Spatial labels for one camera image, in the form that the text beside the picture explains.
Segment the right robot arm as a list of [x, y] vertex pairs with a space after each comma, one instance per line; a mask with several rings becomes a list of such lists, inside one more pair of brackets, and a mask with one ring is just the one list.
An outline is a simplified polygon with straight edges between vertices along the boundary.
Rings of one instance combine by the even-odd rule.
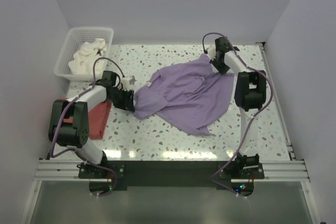
[[236, 56], [237, 47], [232, 47], [226, 37], [215, 39], [215, 46], [208, 49], [210, 63], [220, 74], [232, 71], [236, 77], [234, 101], [241, 117], [241, 141], [238, 153], [232, 161], [234, 173], [246, 178], [259, 165], [257, 113], [266, 102], [266, 79], [264, 71], [251, 70]]

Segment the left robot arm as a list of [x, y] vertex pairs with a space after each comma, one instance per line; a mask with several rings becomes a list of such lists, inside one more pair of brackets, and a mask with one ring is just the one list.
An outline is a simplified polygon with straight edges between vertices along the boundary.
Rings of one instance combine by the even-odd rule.
[[56, 158], [65, 152], [92, 163], [90, 171], [97, 178], [108, 174], [106, 155], [98, 149], [89, 137], [89, 112], [97, 105], [109, 101], [121, 110], [134, 112], [131, 89], [135, 77], [120, 77], [113, 71], [104, 71], [102, 78], [94, 80], [80, 94], [53, 102], [48, 137], [51, 141], [50, 157]]

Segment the purple t shirt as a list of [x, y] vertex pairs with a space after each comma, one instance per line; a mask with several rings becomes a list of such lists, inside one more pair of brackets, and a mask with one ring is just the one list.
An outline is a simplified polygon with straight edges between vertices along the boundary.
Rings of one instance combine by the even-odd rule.
[[208, 125], [228, 110], [234, 74], [214, 72], [209, 57], [202, 54], [157, 70], [149, 83], [134, 95], [136, 118], [156, 114], [187, 134], [208, 136]]

